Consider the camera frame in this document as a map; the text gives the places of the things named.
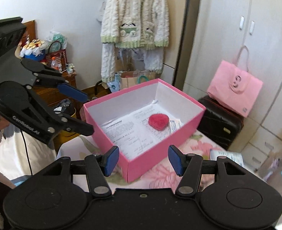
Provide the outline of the orange drink bottle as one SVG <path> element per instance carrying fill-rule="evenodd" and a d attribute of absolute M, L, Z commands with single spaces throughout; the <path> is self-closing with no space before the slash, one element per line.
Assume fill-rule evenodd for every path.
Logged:
<path fill-rule="evenodd" d="M 55 70 L 59 70 L 59 65 L 57 63 L 56 57 L 52 57 L 51 67 Z"/>

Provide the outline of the wooden dresser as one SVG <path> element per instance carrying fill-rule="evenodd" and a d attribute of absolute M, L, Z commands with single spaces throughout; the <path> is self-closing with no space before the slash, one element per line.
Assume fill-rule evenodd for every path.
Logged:
<path fill-rule="evenodd" d="M 21 38 L 21 50 L 38 50 L 38 54 L 25 56 L 27 64 L 38 64 L 42 68 L 35 74 L 36 81 L 33 90 L 50 107 L 48 112 L 58 117 L 59 126 L 53 131 L 50 148 L 59 151 L 61 145 L 79 134 L 75 132 L 79 122 L 75 101 L 85 99 L 86 94 L 76 88 L 75 74 L 62 73 L 58 68 L 66 67 L 66 50 L 59 40 L 42 41 L 34 32 L 34 21 L 26 22 L 25 33 Z"/>

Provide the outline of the red basket bag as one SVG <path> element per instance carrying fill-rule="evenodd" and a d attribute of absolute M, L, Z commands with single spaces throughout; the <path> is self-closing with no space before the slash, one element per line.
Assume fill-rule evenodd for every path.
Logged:
<path fill-rule="evenodd" d="M 62 48 L 62 43 L 58 40 L 52 42 L 47 48 L 45 59 L 49 67 L 52 67 L 52 61 L 54 59 L 61 72 L 67 69 L 67 53 L 66 50 Z"/>

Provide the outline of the flower bouquet blue box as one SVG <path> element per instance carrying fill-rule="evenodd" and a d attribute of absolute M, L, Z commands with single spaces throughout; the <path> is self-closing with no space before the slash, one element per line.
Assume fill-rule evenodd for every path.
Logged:
<path fill-rule="evenodd" d="M 46 41 L 40 39 L 27 41 L 21 48 L 19 57 L 40 62 L 45 59 L 47 45 Z"/>

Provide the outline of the printed paper sheet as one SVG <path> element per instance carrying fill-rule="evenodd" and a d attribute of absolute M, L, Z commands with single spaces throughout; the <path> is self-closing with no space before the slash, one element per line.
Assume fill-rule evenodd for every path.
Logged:
<path fill-rule="evenodd" d="M 119 147 L 126 159 L 131 161 L 170 136 L 169 127 L 157 131 L 148 124 L 149 117 L 158 113 L 175 119 L 160 105 L 151 104 L 106 122 L 101 128 L 111 142 Z"/>

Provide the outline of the blue white wipes pack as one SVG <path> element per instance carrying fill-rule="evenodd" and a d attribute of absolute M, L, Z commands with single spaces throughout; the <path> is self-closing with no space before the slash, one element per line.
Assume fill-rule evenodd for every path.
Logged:
<path fill-rule="evenodd" d="M 230 160 L 234 161 L 241 167 L 244 167 L 243 156 L 240 153 L 229 152 L 229 151 L 221 151 L 217 149 L 210 150 L 210 160 L 216 161 L 219 157 L 227 157 Z"/>

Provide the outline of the black suitcase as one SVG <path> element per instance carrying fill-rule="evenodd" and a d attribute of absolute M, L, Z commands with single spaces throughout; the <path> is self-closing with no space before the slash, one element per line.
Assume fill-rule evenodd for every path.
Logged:
<path fill-rule="evenodd" d="M 198 99 L 206 107 L 197 130 L 227 150 L 244 127 L 244 117 L 223 107 L 209 96 Z"/>

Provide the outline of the red heart plush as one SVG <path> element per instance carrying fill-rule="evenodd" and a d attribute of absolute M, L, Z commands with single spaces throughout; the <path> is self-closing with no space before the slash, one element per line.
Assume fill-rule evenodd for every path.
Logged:
<path fill-rule="evenodd" d="M 157 131 L 163 131 L 169 125 L 169 117 L 166 114 L 153 114 L 148 119 L 148 124 Z"/>

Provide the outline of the pink cardboard box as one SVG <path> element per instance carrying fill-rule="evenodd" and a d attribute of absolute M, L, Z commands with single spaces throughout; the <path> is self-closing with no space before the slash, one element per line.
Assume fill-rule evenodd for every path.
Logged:
<path fill-rule="evenodd" d="M 181 146 L 196 131 L 205 107 L 179 89 L 156 79 L 84 104 L 93 140 L 105 153 L 120 149 L 118 166 L 126 182 L 132 182 L 167 157 L 170 145 Z M 157 131 L 149 117 L 162 113 L 180 120 L 180 128 Z"/>

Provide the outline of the brown paper bag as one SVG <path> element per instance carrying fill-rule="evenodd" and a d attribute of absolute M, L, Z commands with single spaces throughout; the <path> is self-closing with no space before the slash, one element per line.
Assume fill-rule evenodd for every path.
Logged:
<path fill-rule="evenodd" d="M 148 70 L 140 71 L 130 71 L 124 72 L 120 76 L 120 88 L 126 89 L 134 85 L 138 85 L 156 78 L 155 72 L 150 72 Z"/>

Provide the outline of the pink paper shopping bag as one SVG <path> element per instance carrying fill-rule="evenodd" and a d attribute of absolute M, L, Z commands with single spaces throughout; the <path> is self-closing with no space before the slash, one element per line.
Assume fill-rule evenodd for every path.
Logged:
<path fill-rule="evenodd" d="M 234 63 L 225 60 L 220 63 L 207 94 L 222 106 L 246 118 L 255 104 L 263 82 L 249 72 L 248 62 L 245 70 L 238 67 L 244 50 L 249 52 L 247 46 L 242 46 Z"/>

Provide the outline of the white knit cardigan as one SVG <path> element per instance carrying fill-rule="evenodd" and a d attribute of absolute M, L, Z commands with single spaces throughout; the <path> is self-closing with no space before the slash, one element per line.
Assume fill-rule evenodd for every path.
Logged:
<path fill-rule="evenodd" d="M 145 69 L 161 74 L 164 49 L 169 45 L 167 0 L 107 0 L 100 37 L 104 83 L 114 81 L 116 49 L 137 49 Z"/>

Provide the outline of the white wardrobe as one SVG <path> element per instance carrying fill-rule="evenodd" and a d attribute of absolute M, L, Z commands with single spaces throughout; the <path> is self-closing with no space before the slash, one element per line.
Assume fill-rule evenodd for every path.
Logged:
<path fill-rule="evenodd" d="M 257 170 L 282 153 L 282 0 L 200 0 L 184 92 L 203 97 L 223 60 L 263 82 L 230 146 Z"/>

